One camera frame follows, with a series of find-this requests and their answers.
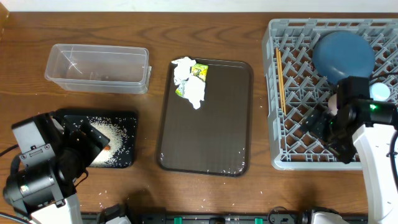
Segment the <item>pink plastic cup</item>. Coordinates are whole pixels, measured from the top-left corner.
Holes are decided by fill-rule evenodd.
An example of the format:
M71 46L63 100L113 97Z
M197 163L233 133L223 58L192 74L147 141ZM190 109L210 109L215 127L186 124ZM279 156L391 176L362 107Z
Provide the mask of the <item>pink plastic cup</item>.
M328 109L330 113L335 116L338 112L337 108L337 95L334 94L328 99Z

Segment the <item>light blue cup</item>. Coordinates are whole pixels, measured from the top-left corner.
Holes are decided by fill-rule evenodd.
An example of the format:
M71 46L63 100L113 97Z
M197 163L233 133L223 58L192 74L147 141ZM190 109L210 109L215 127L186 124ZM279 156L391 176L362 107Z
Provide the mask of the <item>light blue cup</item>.
M387 101L391 91L384 83L374 83L369 87L370 97L375 101Z

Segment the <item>dark blue plate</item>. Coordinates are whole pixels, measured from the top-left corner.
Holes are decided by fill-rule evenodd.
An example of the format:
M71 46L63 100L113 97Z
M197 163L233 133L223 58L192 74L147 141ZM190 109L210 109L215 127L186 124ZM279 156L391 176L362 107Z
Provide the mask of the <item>dark blue plate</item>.
M347 31L324 36L312 53L315 69L334 85L350 76L370 77L375 62L375 53L369 42Z

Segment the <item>wooden chopstick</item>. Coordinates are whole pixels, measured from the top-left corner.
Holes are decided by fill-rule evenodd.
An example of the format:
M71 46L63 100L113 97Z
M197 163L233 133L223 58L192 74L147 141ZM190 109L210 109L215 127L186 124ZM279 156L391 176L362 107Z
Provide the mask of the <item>wooden chopstick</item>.
M279 76L280 104L283 114L286 115L282 58L281 58L281 52L278 48L276 48L276 53L277 53L277 67L278 67L278 76Z
M280 108L282 113L285 114L285 103L284 103L284 88L283 88L283 75L282 75L282 65L281 65L281 54L278 48L275 49L275 56L277 60L277 74L279 83L279 95L280 95Z

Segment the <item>white paper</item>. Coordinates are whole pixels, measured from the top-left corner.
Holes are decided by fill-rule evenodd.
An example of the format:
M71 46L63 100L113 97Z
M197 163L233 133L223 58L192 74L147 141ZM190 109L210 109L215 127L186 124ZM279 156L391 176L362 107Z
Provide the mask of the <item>white paper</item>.
M181 84L182 81L187 80L191 75L191 68L197 63L189 57L179 58L171 61L174 68L174 85Z

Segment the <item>white napkin wrapper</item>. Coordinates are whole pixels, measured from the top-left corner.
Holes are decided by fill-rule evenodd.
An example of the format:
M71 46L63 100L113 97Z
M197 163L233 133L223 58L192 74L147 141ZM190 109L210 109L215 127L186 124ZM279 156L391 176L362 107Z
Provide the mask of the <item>white napkin wrapper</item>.
M192 104L193 108L197 110L201 106L200 102L204 100L205 86L206 83L202 79L191 76L179 84L175 93L187 99Z

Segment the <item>yellow green snack wrapper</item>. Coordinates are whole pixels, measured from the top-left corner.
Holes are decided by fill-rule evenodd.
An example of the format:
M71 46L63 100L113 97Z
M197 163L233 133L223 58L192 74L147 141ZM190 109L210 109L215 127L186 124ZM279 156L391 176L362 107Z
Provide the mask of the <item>yellow green snack wrapper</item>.
M204 64L196 63L194 66L191 67L192 75L198 77L203 82L206 81L207 72L208 66Z

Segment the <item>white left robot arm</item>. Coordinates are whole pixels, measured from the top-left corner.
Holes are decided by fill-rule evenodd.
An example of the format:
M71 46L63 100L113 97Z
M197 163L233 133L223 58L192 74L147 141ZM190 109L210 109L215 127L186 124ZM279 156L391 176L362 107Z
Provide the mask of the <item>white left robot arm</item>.
M83 223L76 180L86 174L110 140L90 123L71 126L43 113L11 127L21 153L3 190L25 223Z

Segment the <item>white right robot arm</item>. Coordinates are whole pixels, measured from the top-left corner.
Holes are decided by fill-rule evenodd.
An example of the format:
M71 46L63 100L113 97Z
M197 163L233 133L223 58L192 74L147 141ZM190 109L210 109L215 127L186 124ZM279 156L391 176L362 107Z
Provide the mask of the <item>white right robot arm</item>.
M369 79L338 82L337 113L314 110L302 123L344 164L359 156L368 199L368 223L397 223L397 106L374 101Z

